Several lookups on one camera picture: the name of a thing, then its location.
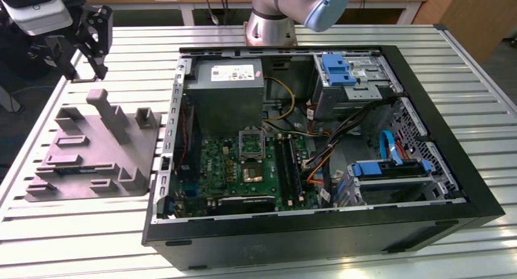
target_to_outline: table leg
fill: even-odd
[[[411,25],[417,15],[423,2],[408,2],[408,7],[404,9],[397,25]]]
[[[194,23],[194,5],[190,3],[179,4],[181,16],[183,18],[183,26],[195,26]]]
[[[0,105],[11,113],[16,113],[22,108],[22,105],[15,100],[15,97],[11,96],[3,87],[0,87]]]

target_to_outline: open computer tower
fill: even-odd
[[[397,47],[181,53],[143,235],[178,269],[415,251],[504,215]]]

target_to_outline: slotted metal table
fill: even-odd
[[[297,31],[301,45],[400,47],[507,215],[415,253],[182,273],[141,245],[149,195],[27,202],[26,187],[55,136],[61,106],[94,113],[85,98],[91,88],[105,88],[126,113],[151,107],[167,115],[179,47],[245,44],[242,27],[117,28],[106,80],[61,81],[0,186],[0,278],[516,278],[517,107],[448,31],[427,25]],[[79,72],[91,76],[86,62],[77,54]]]

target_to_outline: power supply label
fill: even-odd
[[[222,65],[211,68],[211,81],[254,80],[253,65]]]

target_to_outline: wooden table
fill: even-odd
[[[221,0],[209,0],[213,8],[222,8]],[[365,8],[404,9],[399,24],[412,24],[420,5],[427,0],[366,0]],[[230,8],[252,8],[252,0],[229,0]],[[114,10],[158,10],[178,9],[182,12],[183,24],[195,25],[193,11],[207,9],[206,0],[90,0],[90,4],[106,4]],[[360,8],[361,0],[350,0],[346,8]]]

